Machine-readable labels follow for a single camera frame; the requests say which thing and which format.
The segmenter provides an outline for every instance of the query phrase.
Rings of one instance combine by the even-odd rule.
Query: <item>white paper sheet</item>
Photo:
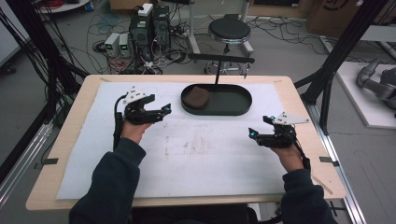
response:
[[[253,103],[242,116],[195,116],[180,104],[191,83],[114,83],[99,88],[66,166],[57,199],[81,198],[91,185],[92,171],[112,150],[114,104],[132,86],[156,100],[147,110],[172,104],[172,114],[152,125],[140,145],[147,151],[136,198],[246,195],[283,192],[285,174],[277,156],[248,138],[248,128],[272,133],[262,116],[283,109],[273,84],[244,84]],[[124,105],[119,104],[119,111]]]

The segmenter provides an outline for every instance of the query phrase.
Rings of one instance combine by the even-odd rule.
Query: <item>tray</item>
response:
[[[202,109],[190,108],[183,103],[194,86],[209,91],[209,101]],[[240,116],[249,111],[252,102],[247,89],[232,84],[192,84],[183,90],[180,98],[184,110],[193,115],[204,116]]]

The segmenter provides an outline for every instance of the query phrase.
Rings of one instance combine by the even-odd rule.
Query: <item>wooden table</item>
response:
[[[77,142],[82,124],[91,108],[97,90],[102,82],[192,82],[214,83],[213,76],[89,76],[85,79],[76,101],[62,127],[59,136],[49,154],[49,158],[59,158],[57,164],[45,165],[27,200],[29,210],[70,209],[77,200],[56,200],[56,195],[64,178],[65,167],[71,150]],[[309,118],[300,95],[289,77],[223,76],[219,83],[273,83],[284,110],[293,115]],[[324,188],[325,199],[341,199],[346,191],[338,174],[330,162],[321,162],[319,157],[328,157],[312,122],[296,125],[298,139],[308,158],[311,159],[312,179]],[[160,206],[178,204],[209,203],[265,203],[279,202],[281,194],[235,195],[193,198],[150,198],[135,199],[133,206]]]

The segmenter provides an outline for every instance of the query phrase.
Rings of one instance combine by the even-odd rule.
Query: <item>hand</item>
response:
[[[122,127],[121,136],[129,138],[139,144],[140,140],[142,140],[143,133],[149,126],[151,126],[151,124],[134,125],[131,122],[125,120]]]
[[[304,169],[301,154],[295,145],[286,148],[271,147],[271,149],[279,157],[280,163],[288,173]]]

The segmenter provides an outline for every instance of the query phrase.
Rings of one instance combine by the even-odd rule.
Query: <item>gray robot arm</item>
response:
[[[375,95],[385,101],[395,100],[396,83],[392,80],[396,79],[396,68],[385,70],[382,73],[381,82],[375,82],[370,77],[375,73],[375,69],[380,63],[380,59],[372,60],[367,66],[363,67],[358,74],[356,84],[364,89],[372,91]]]

